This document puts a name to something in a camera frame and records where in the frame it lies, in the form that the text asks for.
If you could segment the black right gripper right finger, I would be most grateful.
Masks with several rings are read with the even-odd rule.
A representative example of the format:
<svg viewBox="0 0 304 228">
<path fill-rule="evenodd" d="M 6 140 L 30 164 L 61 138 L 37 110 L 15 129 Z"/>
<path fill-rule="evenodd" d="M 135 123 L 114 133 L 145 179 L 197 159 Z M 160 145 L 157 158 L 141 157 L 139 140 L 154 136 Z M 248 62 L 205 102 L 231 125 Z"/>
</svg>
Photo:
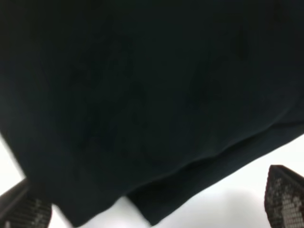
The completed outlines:
<svg viewBox="0 0 304 228">
<path fill-rule="evenodd" d="M 264 207 L 271 228 L 303 228 L 304 177 L 283 165 L 271 165 Z"/>
</svg>

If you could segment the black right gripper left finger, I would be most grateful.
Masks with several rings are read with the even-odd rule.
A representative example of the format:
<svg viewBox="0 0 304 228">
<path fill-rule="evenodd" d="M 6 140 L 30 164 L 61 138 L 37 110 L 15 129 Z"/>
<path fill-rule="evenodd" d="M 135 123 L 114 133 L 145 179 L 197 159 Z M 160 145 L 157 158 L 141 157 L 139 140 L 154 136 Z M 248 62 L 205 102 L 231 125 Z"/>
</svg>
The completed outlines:
<svg viewBox="0 0 304 228">
<path fill-rule="evenodd" d="M 26 179 L 0 196 L 0 228 L 48 228 L 51 217 L 51 204 L 37 198 Z"/>
</svg>

